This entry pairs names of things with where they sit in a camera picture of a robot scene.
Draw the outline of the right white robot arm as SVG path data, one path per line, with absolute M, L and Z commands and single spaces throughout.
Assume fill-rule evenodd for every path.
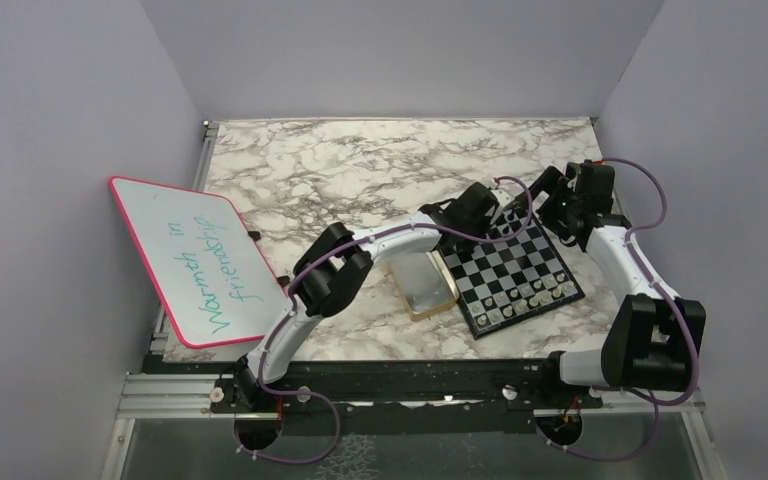
M 537 209 L 542 226 L 595 262 L 619 304 L 601 347 L 556 351 L 543 361 L 537 393 L 552 407 L 590 389 L 674 406 L 698 384 L 706 310 L 662 279 L 640 249 L 642 228 L 614 212 L 614 163 L 549 167 L 529 188 L 533 197 L 547 196 Z

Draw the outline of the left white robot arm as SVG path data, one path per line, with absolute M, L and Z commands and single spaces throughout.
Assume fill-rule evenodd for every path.
M 234 403 L 253 411 L 269 406 L 273 383 L 287 373 L 307 337 L 323 319 L 355 300 L 377 263 L 487 243 L 493 222 L 512 201 L 497 187 L 474 183 L 455 199 L 425 204 L 401 221 L 366 230 L 351 230 L 341 222 L 329 225 L 295 264 L 276 321 L 236 362 Z

